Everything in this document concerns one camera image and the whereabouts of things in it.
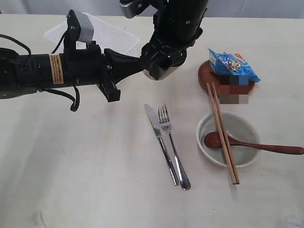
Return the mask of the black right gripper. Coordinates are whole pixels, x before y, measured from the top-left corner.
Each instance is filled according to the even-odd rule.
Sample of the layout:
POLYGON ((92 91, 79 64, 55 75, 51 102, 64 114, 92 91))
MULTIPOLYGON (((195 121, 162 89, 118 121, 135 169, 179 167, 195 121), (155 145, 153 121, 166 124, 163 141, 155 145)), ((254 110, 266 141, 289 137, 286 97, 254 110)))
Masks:
POLYGON ((166 57, 187 51, 202 35, 202 19, 203 14, 154 14, 154 32, 141 50, 142 67, 152 71, 166 57))

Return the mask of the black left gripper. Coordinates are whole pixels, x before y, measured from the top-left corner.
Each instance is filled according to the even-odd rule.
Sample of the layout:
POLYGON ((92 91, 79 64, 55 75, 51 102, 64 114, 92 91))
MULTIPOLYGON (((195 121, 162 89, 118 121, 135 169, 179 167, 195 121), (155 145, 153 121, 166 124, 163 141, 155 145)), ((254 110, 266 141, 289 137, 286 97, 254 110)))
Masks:
POLYGON ((61 54, 48 56, 52 76, 49 88, 97 85, 108 102, 120 100, 121 91, 115 84, 143 71, 138 57, 109 48, 103 55, 95 42, 86 44, 85 49, 71 45, 61 54))

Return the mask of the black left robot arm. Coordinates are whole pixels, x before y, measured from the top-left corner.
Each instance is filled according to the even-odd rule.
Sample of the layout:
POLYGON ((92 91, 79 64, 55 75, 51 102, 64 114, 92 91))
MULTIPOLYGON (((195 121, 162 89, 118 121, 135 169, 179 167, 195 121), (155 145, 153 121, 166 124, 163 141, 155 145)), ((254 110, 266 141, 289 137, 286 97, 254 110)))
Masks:
POLYGON ((96 43, 85 49, 65 48, 59 54, 27 57, 1 49, 0 97, 10 99, 36 92, 48 92, 79 105, 79 86, 96 85, 108 102, 119 101, 116 87, 123 79, 143 70, 137 57, 130 57, 96 43))

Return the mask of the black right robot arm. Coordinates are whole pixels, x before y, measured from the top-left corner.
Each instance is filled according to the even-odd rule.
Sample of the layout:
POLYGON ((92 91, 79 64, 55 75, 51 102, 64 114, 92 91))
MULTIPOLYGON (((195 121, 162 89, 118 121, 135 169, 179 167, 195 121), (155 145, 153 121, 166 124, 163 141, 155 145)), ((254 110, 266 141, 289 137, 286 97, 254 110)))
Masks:
POLYGON ((158 77, 184 63, 187 48, 202 35, 200 27, 207 11, 207 0, 168 0, 153 16, 154 32, 142 48, 144 69, 158 77))

